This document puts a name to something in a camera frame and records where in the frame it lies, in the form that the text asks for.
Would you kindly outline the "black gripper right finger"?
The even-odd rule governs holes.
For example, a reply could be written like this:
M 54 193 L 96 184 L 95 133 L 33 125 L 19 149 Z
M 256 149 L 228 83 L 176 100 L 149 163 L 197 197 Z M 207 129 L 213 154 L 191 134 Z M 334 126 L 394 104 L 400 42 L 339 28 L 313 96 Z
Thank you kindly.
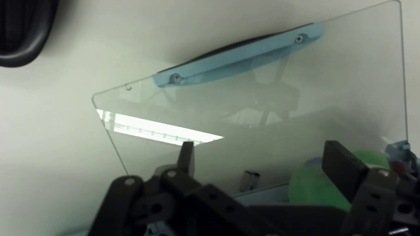
M 354 201 L 369 167 L 338 141 L 325 143 L 322 170 L 340 193 Z

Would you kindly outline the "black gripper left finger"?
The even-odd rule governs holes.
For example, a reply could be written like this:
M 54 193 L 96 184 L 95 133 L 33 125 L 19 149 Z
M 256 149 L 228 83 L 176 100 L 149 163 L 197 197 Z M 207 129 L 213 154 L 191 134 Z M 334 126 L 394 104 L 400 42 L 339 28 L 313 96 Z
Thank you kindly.
M 186 175 L 195 175 L 195 143 L 184 142 L 178 159 L 178 170 Z

